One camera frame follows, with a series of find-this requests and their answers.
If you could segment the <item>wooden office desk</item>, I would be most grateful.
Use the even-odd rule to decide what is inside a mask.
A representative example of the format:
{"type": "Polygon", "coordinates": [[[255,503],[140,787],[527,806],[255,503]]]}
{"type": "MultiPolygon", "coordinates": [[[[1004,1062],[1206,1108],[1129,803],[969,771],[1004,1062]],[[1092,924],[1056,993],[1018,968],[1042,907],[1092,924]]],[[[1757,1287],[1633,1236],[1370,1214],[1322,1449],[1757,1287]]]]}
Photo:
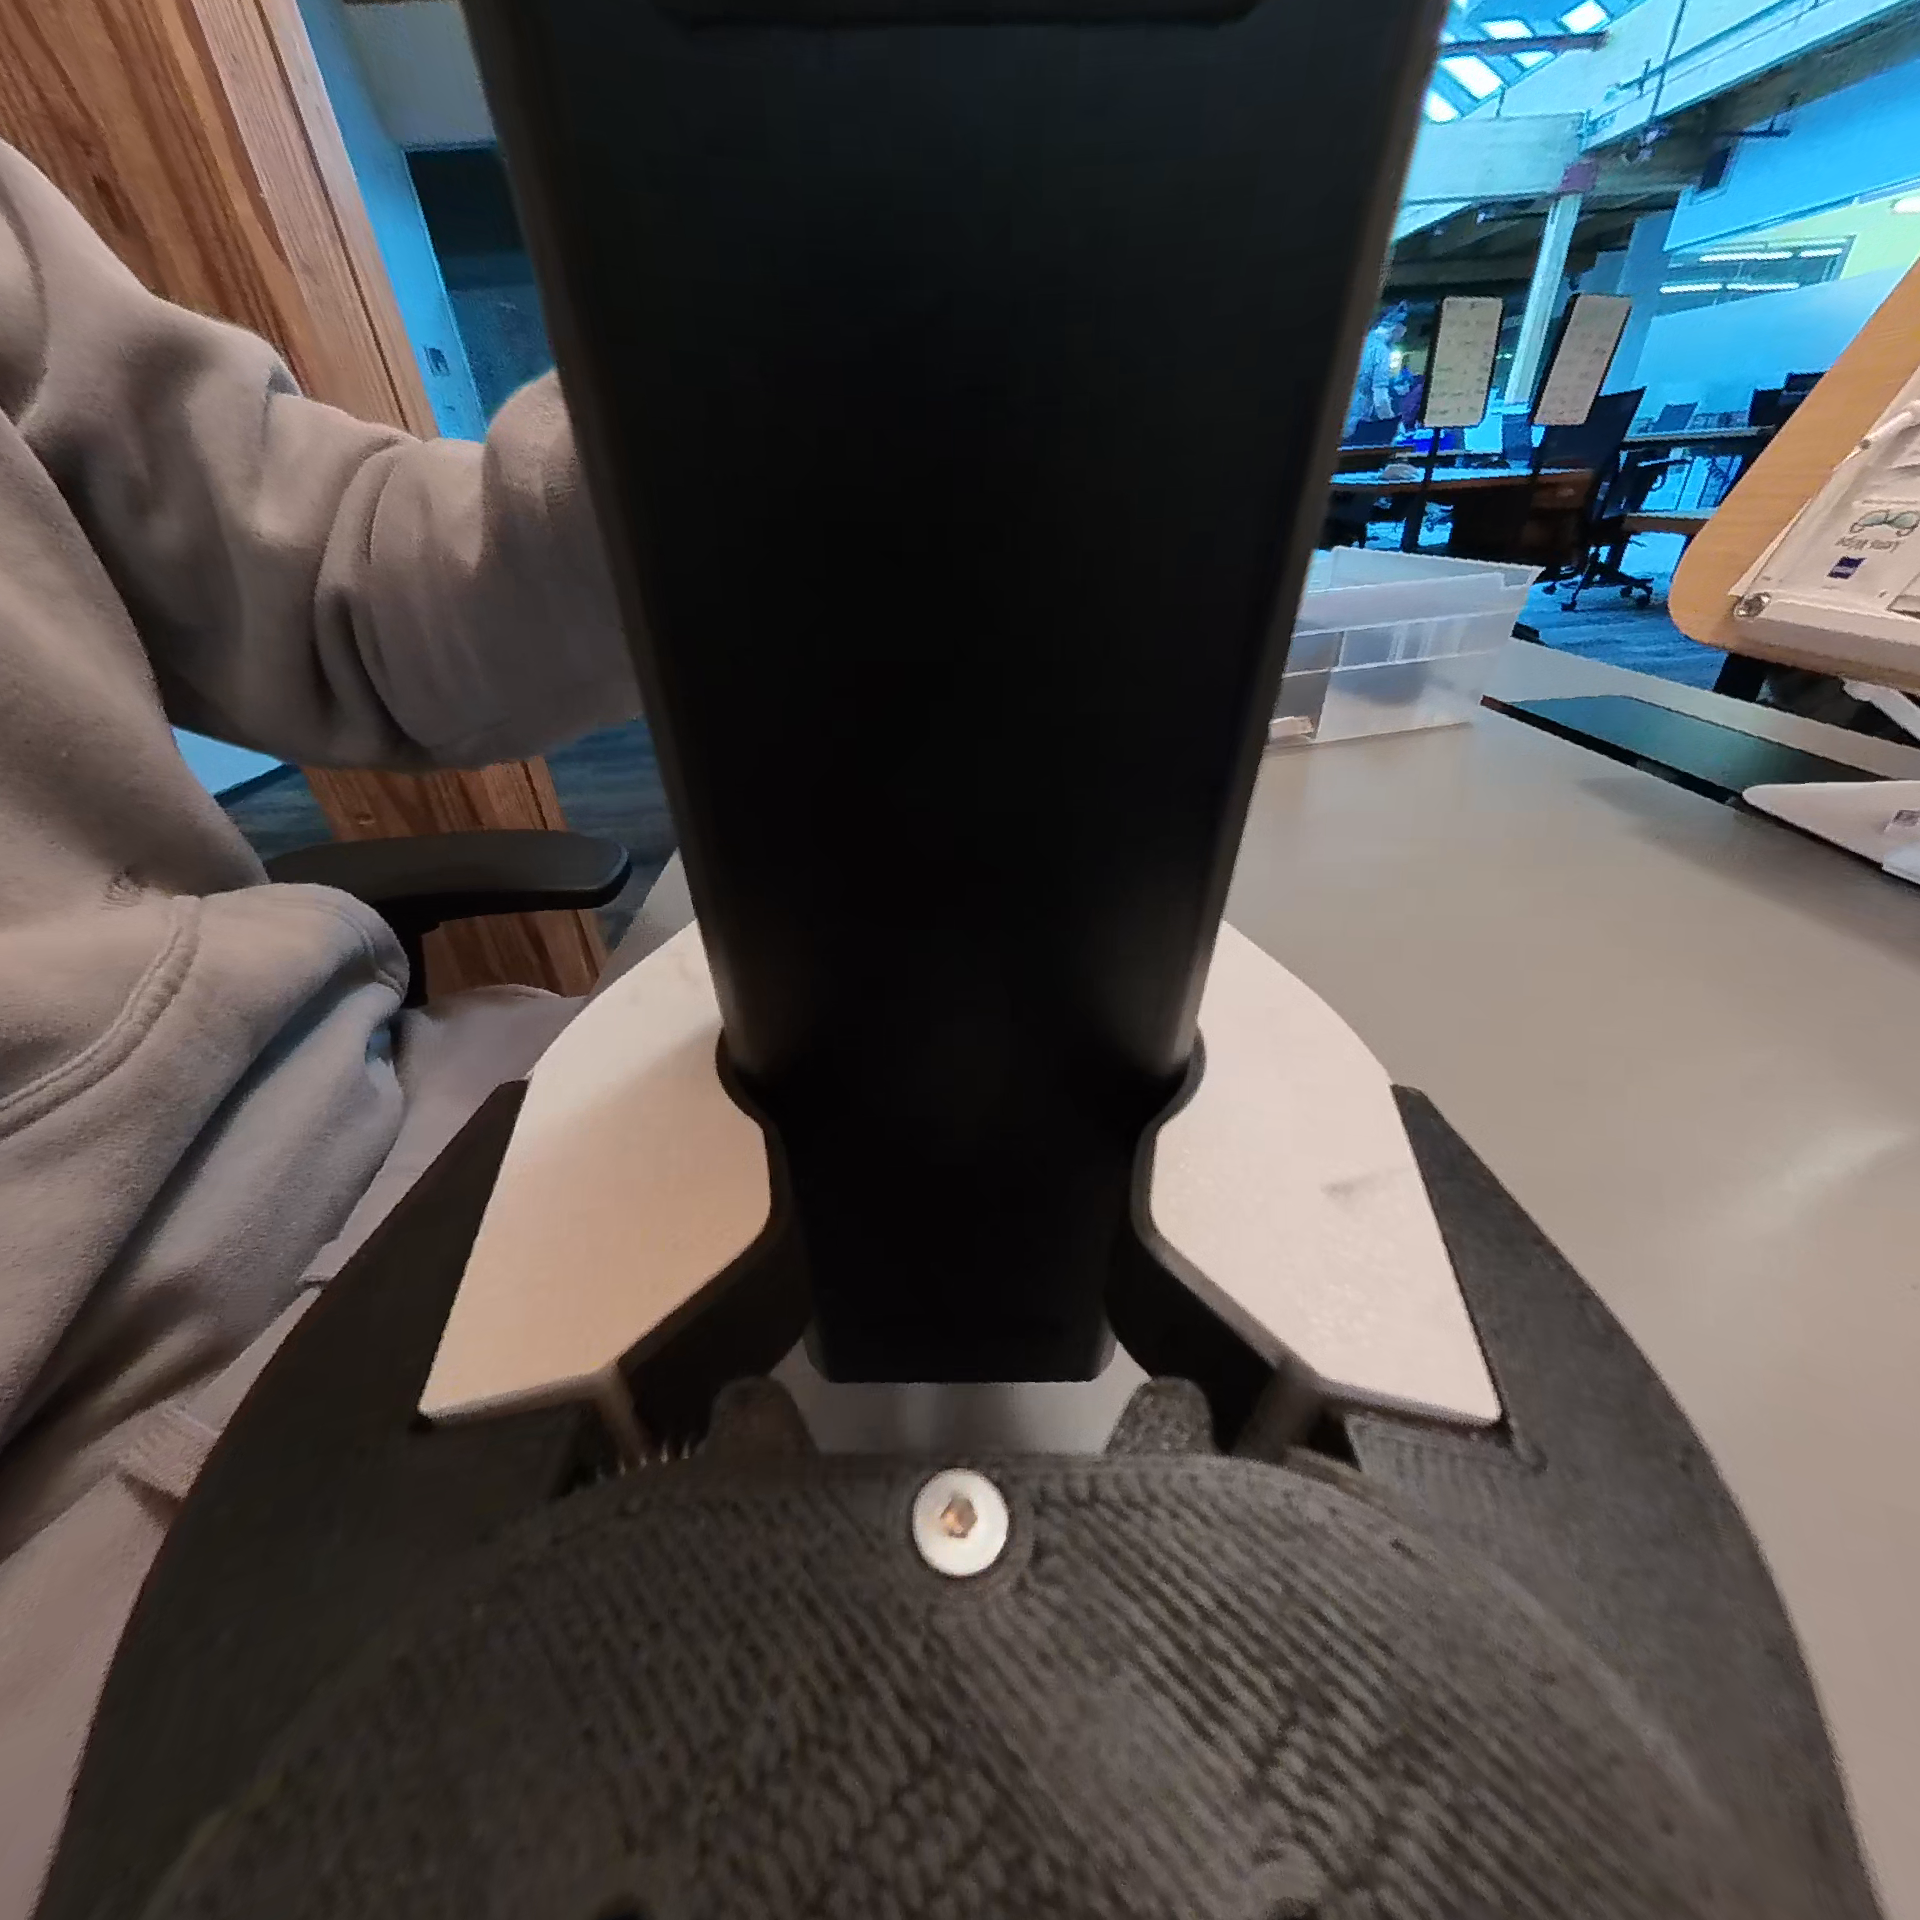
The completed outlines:
{"type": "Polygon", "coordinates": [[[1425,515],[1437,510],[1446,558],[1552,569],[1578,549],[1597,479],[1588,467],[1346,470],[1329,485],[1314,547],[1360,547],[1373,524],[1392,521],[1399,529],[1384,544],[1423,550],[1425,515]]]}

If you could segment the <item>clear plastic bin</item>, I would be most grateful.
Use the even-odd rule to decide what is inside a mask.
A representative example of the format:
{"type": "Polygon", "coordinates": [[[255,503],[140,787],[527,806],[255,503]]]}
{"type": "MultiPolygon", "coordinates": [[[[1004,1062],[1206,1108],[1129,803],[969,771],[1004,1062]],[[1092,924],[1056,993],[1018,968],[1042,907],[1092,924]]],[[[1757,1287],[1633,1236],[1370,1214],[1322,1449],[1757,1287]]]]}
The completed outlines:
{"type": "Polygon", "coordinates": [[[1537,576],[1423,550],[1314,550],[1268,744],[1466,724],[1537,576]]]}

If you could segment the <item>person's left forearm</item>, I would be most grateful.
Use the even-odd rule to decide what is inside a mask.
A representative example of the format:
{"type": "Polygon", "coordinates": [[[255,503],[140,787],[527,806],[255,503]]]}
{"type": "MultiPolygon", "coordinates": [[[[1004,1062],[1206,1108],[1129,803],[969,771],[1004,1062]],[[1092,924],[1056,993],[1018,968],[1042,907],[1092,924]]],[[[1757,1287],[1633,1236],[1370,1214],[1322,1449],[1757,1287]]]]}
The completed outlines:
{"type": "Polygon", "coordinates": [[[558,373],[484,438],[415,438],[276,375],[224,481],[232,608],[208,711],[320,767],[465,771],[640,718],[558,373]]]}

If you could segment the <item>person in grey hoodie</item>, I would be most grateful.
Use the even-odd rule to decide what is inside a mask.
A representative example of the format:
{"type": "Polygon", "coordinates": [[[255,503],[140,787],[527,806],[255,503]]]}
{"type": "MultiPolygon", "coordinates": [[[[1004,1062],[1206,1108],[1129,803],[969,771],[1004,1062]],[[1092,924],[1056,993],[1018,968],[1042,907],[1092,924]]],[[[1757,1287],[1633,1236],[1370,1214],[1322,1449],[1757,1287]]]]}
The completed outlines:
{"type": "Polygon", "coordinates": [[[274,376],[5,150],[5,1476],[77,1420],[185,1175],[269,1156],[241,1105],[366,1118],[397,1013],[394,935],[266,883],[174,740],[224,733],[220,495],[274,376]]]}

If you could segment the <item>person's grey pants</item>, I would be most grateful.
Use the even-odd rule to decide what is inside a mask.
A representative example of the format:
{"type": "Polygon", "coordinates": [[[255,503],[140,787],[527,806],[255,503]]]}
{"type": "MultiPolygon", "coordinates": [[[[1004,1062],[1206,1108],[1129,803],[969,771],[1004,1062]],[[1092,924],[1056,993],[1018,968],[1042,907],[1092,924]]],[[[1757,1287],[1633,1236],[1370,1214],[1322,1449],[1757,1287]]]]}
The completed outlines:
{"type": "Polygon", "coordinates": [[[444,1144],[581,1007],[526,987],[441,999],[380,1035],[366,1118],[308,1108],[296,1136],[241,1105],[239,1144],[269,1156],[247,1166],[220,1144],[185,1175],[77,1420],[7,1454],[5,1916],[36,1905],[117,1644],[239,1398],[444,1144]]]}

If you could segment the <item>tilted wooden board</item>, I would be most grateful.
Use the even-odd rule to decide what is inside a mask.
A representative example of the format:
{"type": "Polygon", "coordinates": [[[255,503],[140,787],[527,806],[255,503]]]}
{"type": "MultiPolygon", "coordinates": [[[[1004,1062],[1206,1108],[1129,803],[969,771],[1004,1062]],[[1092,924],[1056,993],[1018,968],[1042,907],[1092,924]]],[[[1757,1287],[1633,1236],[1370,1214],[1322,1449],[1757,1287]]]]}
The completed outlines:
{"type": "Polygon", "coordinates": [[[1727,655],[1716,689],[1753,699],[1765,675],[1786,665],[1839,676],[1837,662],[1805,651],[1766,645],[1745,654],[1737,596],[1741,579],[1914,379],[1914,364],[1918,269],[1909,269],[1687,549],[1669,612],[1681,636],[1727,655]]]}

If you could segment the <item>white printed sheet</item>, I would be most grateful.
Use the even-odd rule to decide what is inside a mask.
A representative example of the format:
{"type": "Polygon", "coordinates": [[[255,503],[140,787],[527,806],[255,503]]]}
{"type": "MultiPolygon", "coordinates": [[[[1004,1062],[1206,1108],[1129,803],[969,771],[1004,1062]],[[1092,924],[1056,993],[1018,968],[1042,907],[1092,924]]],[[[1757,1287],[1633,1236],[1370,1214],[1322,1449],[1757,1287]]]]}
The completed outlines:
{"type": "Polygon", "coordinates": [[[1894,681],[1918,662],[1918,379],[1741,576],[1733,622],[1753,647],[1894,681]]]}

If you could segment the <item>black office chair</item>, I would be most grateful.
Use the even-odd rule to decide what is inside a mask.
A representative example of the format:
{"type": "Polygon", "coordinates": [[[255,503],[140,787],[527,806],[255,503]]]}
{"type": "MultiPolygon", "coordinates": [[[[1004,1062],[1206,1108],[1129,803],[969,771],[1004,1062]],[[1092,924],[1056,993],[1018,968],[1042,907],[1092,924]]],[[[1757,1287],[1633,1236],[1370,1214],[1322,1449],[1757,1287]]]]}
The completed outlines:
{"type": "Polygon", "coordinates": [[[1542,437],[1542,460],[1578,469],[1586,477],[1552,529],[1542,587],[1560,611],[1574,611],[1581,593],[1612,585],[1628,604],[1647,605],[1652,580],[1625,571],[1631,534],[1625,517],[1636,511],[1646,485],[1620,477],[1625,441],[1640,411],[1642,388],[1597,396],[1581,425],[1556,425],[1542,437]]]}

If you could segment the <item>whiteboard on stand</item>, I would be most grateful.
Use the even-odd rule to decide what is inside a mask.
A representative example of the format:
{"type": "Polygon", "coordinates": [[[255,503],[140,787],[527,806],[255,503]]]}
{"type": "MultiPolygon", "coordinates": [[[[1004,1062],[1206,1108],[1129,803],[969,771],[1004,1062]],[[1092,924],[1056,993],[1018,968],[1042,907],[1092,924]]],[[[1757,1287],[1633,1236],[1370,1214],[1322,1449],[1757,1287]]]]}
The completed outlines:
{"type": "Polygon", "coordinates": [[[1615,359],[1631,297],[1574,294],[1532,407],[1537,427],[1583,425],[1615,359]]]}
{"type": "Polygon", "coordinates": [[[1466,430],[1487,411],[1504,302],[1448,294],[1437,307],[1423,376],[1421,427],[1466,430]]]}

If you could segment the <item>black desk mat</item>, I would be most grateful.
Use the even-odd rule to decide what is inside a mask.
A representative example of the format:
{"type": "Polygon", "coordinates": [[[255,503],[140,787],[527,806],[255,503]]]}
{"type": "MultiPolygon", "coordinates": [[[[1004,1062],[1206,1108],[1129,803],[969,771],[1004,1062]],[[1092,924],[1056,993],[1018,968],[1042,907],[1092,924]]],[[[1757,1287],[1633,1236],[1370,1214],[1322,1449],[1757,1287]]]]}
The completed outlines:
{"type": "Polygon", "coordinates": [[[1504,699],[1487,713],[1544,732],[1583,751],[1633,765],[1709,799],[1735,803],[1760,784],[1882,784],[1892,775],[1754,732],[1757,707],[1720,702],[1694,711],[1625,692],[1504,699]]]}

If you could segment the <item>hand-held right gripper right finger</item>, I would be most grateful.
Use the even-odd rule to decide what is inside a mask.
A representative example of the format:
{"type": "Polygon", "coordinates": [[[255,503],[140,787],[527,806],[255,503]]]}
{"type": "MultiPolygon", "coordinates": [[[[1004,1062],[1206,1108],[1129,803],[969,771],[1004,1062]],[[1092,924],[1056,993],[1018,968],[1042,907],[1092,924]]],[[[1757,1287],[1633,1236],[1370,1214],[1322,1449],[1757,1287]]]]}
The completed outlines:
{"type": "Polygon", "coordinates": [[[1213,1440],[1255,1417],[1494,1432],[1504,1409],[1397,1091],[1280,959],[1223,925],[1189,1081],[1142,1150],[1111,1283],[1111,1404],[1196,1384],[1213,1440]]]}

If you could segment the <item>black rectangular device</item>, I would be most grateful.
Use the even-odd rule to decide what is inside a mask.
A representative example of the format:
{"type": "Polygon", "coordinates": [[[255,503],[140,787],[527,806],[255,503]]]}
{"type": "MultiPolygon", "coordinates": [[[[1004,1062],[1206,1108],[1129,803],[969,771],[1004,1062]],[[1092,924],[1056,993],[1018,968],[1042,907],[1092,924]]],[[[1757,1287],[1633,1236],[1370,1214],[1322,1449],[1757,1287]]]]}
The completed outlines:
{"type": "Polygon", "coordinates": [[[1144,1227],[1444,4],[465,4],[775,1328],[1271,1373],[1144,1227]]]}

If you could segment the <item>wooden pillar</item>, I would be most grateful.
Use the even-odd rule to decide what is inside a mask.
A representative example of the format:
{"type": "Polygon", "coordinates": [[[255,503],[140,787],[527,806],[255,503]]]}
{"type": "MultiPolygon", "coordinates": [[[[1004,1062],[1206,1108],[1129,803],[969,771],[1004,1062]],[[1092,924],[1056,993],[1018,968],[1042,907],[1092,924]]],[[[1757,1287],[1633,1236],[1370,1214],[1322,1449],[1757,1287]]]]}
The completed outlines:
{"type": "MultiPolygon", "coordinates": [[[[1,3],[1,123],[160,297],[266,337],[312,398],[439,433],[296,4],[1,3]]],[[[541,758],[301,772],[345,841],[564,828],[541,758]]],[[[585,910],[448,925],[423,950],[439,991],[585,993],[606,959],[585,910]]]]}

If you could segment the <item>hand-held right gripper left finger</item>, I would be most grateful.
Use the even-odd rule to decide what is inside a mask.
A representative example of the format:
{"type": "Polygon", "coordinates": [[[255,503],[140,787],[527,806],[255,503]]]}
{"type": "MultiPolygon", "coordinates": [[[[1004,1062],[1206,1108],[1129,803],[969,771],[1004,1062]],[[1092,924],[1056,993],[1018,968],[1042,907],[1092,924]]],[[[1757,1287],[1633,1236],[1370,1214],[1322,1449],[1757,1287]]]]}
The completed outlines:
{"type": "Polygon", "coordinates": [[[628,1460],[704,1437],[808,1316],[783,1166],[721,1071],[685,925],[604,987],[529,1071],[420,1415],[585,1406],[628,1460]]]}

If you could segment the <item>white stand base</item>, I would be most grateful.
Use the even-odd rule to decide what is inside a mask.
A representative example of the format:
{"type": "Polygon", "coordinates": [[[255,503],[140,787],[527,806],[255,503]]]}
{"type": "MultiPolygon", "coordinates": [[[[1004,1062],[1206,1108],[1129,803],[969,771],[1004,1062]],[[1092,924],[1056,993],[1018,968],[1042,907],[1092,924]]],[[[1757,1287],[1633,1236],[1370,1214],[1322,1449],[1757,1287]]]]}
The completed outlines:
{"type": "Polygon", "coordinates": [[[1741,804],[1918,885],[1918,782],[1753,784],[1741,804]]]}

